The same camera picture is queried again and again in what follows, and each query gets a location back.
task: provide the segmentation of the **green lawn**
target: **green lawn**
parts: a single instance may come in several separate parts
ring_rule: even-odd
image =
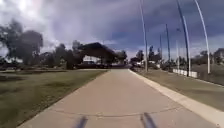
[[[104,72],[0,73],[0,128],[15,128]]]
[[[138,73],[192,99],[224,111],[224,86],[217,86],[160,70],[149,70],[148,73],[138,70]]]

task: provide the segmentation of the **concrete path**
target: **concrete path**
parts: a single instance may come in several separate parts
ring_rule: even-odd
[[[68,95],[19,128],[143,128],[147,112],[156,128],[215,128],[128,70],[112,70]]]

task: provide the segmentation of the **grass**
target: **grass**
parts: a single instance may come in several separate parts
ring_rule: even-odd
[[[224,86],[224,66],[211,64],[211,73],[208,74],[208,66],[203,65],[192,65],[192,71],[198,72],[198,79],[220,84]]]
[[[0,74],[23,78],[0,82],[0,128],[15,128],[103,72]]]
[[[224,87],[160,70],[137,71],[139,74],[199,102],[224,111]]]

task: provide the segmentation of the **light pole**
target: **light pole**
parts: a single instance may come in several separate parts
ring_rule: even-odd
[[[185,22],[185,18],[182,14],[181,8],[180,8],[180,3],[178,0],[177,1],[177,6],[178,6],[178,11],[180,14],[180,18],[181,18],[181,23],[182,23],[182,27],[184,30],[184,39],[185,39],[185,46],[186,46],[186,56],[187,56],[187,64],[189,64],[189,49],[188,49],[188,44],[189,44],[189,38],[188,38],[188,33],[187,33],[187,28],[186,28],[186,22]],[[187,76],[189,76],[189,65],[187,66]]]
[[[160,58],[163,59],[163,48],[162,48],[162,35],[159,36],[159,44],[160,44]]]
[[[139,0],[139,7],[141,12],[141,18],[142,18],[142,30],[143,30],[143,38],[145,43],[145,71],[148,71],[148,46],[147,46],[147,38],[146,38],[146,31],[145,31],[145,20],[143,15],[143,9],[142,9],[142,0]]]
[[[180,70],[180,60],[179,60],[179,45],[178,45],[178,40],[176,40],[176,48],[177,48],[177,70],[179,72]]]
[[[176,40],[176,48],[177,48],[177,69],[178,69],[178,73],[180,71],[180,53],[179,53],[179,42],[178,42],[178,35],[179,35],[179,32],[180,29],[177,29],[177,40]]]
[[[169,58],[169,70],[170,70],[170,37],[169,37],[169,30],[166,24],[166,35],[167,35],[167,43],[168,43],[168,58]]]
[[[197,0],[194,0],[195,1],[195,4],[197,5],[197,8],[198,8],[198,12],[200,14],[200,17],[201,17],[201,22],[202,22],[202,26],[203,26],[203,29],[204,29],[204,34],[205,34],[205,42],[206,42],[206,46],[207,46],[207,54],[208,54],[208,74],[211,73],[211,69],[210,69],[210,51],[209,51],[209,45],[208,45],[208,35],[207,35],[207,30],[206,30],[206,27],[205,27],[205,21],[204,21],[204,17],[203,17],[203,14],[201,12],[201,8],[198,4],[198,1]]]
[[[186,22],[185,16],[183,16],[183,19],[184,19],[184,26],[186,28],[187,45],[188,45],[188,75],[189,75],[191,72],[191,57],[190,57],[190,50],[189,50],[190,41],[189,41],[189,34],[188,34],[188,28],[187,28],[187,22]]]

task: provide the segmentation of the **tree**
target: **tree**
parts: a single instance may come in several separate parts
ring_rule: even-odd
[[[153,46],[150,46],[150,48],[149,48],[148,60],[149,60],[149,61],[154,61],[154,56],[155,56],[155,53],[154,53],[154,51],[153,51]]]
[[[127,58],[127,54],[124,50],[117,52],[117,58],[119,61],[124,61]]]
[[[29,30],[20,37],[18,52],[25,65],[37,64],[40,48],[43,46],[43,37],[40,33]]]
[[[136,54],[136,58],[138,59],[138,61],[142,61],[144,59],[144,54],[142,50],[139,50]]]
[[[40,54],[40,64],[41,65],[47,65],[49,68],[53,68],[55,64],[55,58],[54,53],[51,52],[45,52]]]
[[[184,57],[179,57],[180,66],[184,66],[187,64],[187,61]]]
[[[0,41],[8,49],[8,58],[21,58],[18,47],[20,46],[20,36],[22,35],[22,25],[12,20],[8,26],[0,26]]]
[[[59,44],[56,48],[55,48],[55,65],[56,66],[61,66],[61,60],[65,60],[66,57],[66,49],[65,49],[65,45],[64,44]]]
[[[65,61],[66,61],[66,68],[67,69],[73,69],[75,65],[75,59],[72,50],[66,51],[65,55]]]
[[[43,46],[40,33],[33,30],[23,32],[22,25],[15,20],[8,26],[0,26],[0,41],[7,47],[9,59],[22,59],[25,65],[31,64]]]
[[[72,52],[75,59],[75,65],[82,63],[85,56],[83,51],[80,49],[81,46],[83,45],[77,40],[72,43]]]
[[[7,65],[7,61],[5,58],[0,56],[0,67],[5,67]]]
[[[214,59],[217,64],[220,64],[224,58],[224,48],[219,48],[214,52]]]
[[[156,55],[154,55],[153,57],[153,61],[155,61],[156,63],[158,63],[159,61],[161,61],[162,57],[161,57],[161,52],[160,49],[158,48],[158,52]]]

